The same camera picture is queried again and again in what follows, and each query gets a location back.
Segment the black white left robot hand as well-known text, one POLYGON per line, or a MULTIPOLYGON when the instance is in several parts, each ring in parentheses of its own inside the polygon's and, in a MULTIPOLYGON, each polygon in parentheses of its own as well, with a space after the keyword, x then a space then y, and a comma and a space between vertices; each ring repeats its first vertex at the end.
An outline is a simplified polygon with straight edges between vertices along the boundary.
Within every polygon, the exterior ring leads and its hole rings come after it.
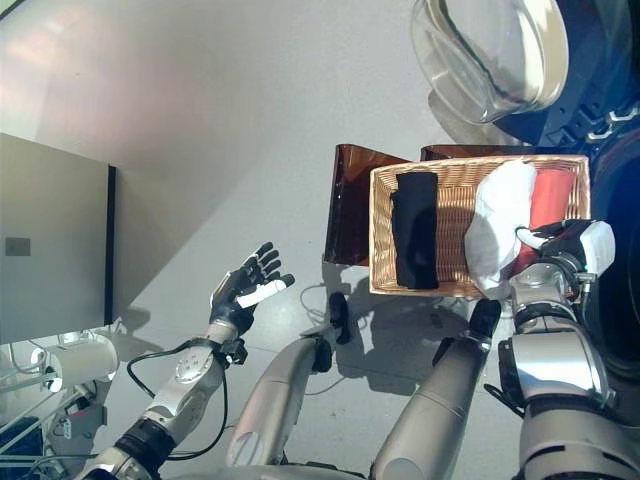
POLYGON ((266 242, 227 272, 212 293, 210 322, 231 325, 236 337, 245 334, 253 325, 258 304, 294 284, 294 276, 281 274, 280 266, 279 251, 266 242))

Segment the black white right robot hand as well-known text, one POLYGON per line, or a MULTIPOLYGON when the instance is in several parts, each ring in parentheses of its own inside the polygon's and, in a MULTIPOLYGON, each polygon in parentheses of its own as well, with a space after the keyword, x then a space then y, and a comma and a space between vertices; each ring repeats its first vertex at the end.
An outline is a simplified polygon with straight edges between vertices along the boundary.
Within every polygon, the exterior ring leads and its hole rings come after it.
POLYGON ((567 263, 577 273, 599 276, 615 259, 615 237, 605 221, 565 219, 535 229, 519 226, 516 237, 540 259, 567 263))

